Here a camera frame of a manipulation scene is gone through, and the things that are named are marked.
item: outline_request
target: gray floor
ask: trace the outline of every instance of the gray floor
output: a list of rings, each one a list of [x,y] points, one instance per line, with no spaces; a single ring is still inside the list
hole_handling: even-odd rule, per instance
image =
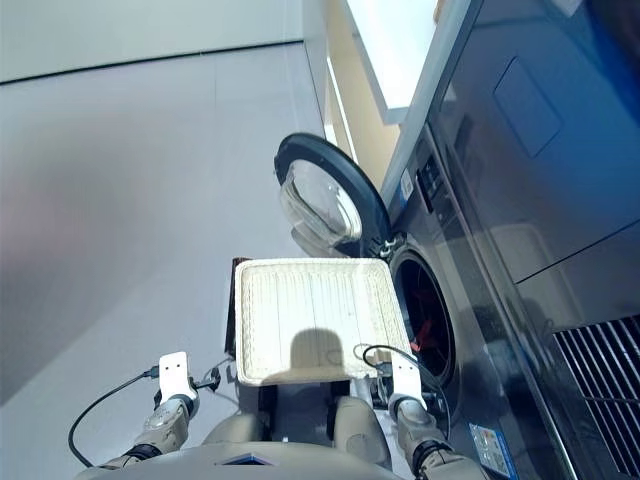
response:
[[[231,259],[301,255],[272,160],[298,130],[322,131],[301,45],[0,87],[3,478],[71,478],[74,417],[160,355],[223,358]],[[129,448],[156,388],[87,417],[86,456]],[[220,393],[187,445],[236,411]]]

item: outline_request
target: wire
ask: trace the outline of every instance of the wire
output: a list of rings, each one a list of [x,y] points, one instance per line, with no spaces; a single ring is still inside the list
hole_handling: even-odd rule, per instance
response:
[[[392,347],[391,345],[369,345],[367,348],[365,348],[362,351],[362,361],[367,365],[369,365],[371,368],[375,368],[376,370],[378,370],[378,366],[371,363],[369,360],[367,360],[367,353],[369,353],[372,350],[390,350],[392,352],[397,353],[398,355],[403,357],[405,360],[415,365],[420,371],[420,373],[422,373],[422,376],[428,379],[425,382],[421,377],[420,380],[427,388],[437,391],[442,397],[442,400],[444,401],[445,410],[447,411],[447,431],[445,432],[446,433],[445,440],[449,441],[449,437],[451,436],[451,410],[449,409],[449,402],[447,401],[447,397],[444,395],[444,391],[442,390],[442,387],[438,383],[433,373],[431,373],[427,367],[419,363],[415,358],[413,358],[407,352],[404,352],[399,348]]]
[[[80,424],[82,419],[87,415],[87,413],[89,413],[91,410],[93,410],[93,408],[96,405],[98,405],[100,402],[102,402],[104,399],[110,397],[114,393],[118,393],[123,388],[128,387],[129,385],[131,385],[132,383],[137,382],[141,378],[145,378],[145,377],[157,378],[157,376],[158,376],[158,367],[154,366],[151,369],[149,369],[149,370],[147,370],[145,372],[142,372],[140,375],[137,375],[137,376],[133,377],[131,380],[128,380],[128,381],[124,382],[122,385],[114,388],[113,390],[109,390],[107,393],[102,395],[100,398],[95,400],[91,405],[89,405],[87,408],[85,408],[84,411],[80,415],[78,415],[78,418],[76,418],[75,422],[73,422],[73,425],[71,425],[71,428],[69,429],[69,435],[67,436],[67,441],[69,443],[69,450],[71,450],[71,453],[73,453],[73,455],[85,467],[87,467],[87,468],[93,467],[93,463],[91,463],[89,460],[87,460],[87,458],[80,453],[80,451],[76,448],[76,444],[75,444],[75,441],[73,439],[73,436],[74,436],[74,434],[76,432],[76,428],[78,428],[78,425]]]

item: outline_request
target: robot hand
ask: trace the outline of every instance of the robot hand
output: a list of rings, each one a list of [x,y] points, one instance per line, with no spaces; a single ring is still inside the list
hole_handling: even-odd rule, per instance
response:
[[[164,355],[158,367],[159,403],[145,421],[143,431],[134,440],[133,447],[120,457],[83,471],[76,480],[91,479],[104,474],[105,469],[123,468],[179,450],[187,440],[189,420],[196,414],[199,404],[196,387],[189,377],[187,354],[176,352]]]
[[[422,399],[420,372],[392,354],[393,393],[389,413],[398,424],[398,445],[416,477],[429,480],[488,480],[482,467],[453,451]]]

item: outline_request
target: open washing machine door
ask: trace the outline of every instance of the open washing machine door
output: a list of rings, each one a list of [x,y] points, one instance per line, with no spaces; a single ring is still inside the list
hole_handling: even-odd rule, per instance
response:
[[[274,160],[292,237],[309,255],[384,257],[393,243],[387,209],[366,174],[323,138],[295,133]]]

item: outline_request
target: sticker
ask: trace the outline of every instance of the sticker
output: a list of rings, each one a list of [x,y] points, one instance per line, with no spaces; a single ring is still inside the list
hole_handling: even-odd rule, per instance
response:
[[[469,430],[471,430],[471,437],[482,466],[506,478],[517,479],[518,475],[502,433],[473,423],[469,424]]]
[[[406,202],[413,193],[413,182],[407,169],[402,172],[402,177],[400,177],[400,189],[402,191],[402,197]]]

